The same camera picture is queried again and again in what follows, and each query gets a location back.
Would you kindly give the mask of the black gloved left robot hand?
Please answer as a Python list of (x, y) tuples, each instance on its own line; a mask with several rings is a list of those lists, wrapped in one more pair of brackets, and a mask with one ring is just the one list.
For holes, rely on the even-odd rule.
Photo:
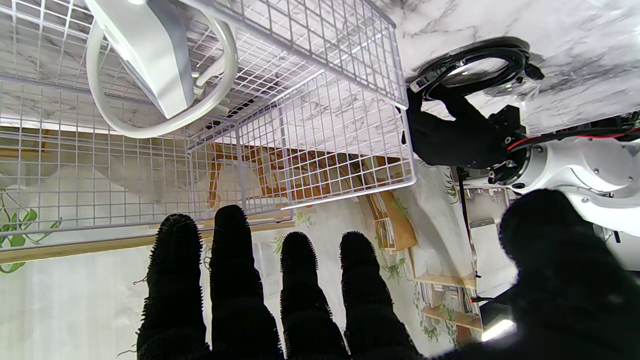
[(415, 155), (429, 166), (486, 169), (508, 159), (506, 133), (484, 117), (466, 98), (444, 85), (429, 93), (441, 101), (453, 121), (422, 110), (424, 93), (407, 88), (407, 125)]

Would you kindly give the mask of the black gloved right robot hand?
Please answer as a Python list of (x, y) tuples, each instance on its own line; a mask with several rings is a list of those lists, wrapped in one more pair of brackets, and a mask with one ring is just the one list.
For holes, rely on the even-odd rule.
[[(201, 234), (185, 214), (160, 225), (147, 270), (137, 333), (139, 360), (422, 360), (394, 312), (375, 249), (365, 235), (340, 242), (345, 330), (320, 288), (308, 237), (281, 249), (281, 338), (265, 306), (251, 230), (237, 205), (214, 219), (211, 340), (202, 314)], [(441, 360), (637, 360), (639, 285), (564, 193), (540, 189), (503, 214), (499, 242), (518, 269), (509, 303), (514, 333), (469, 342)]]

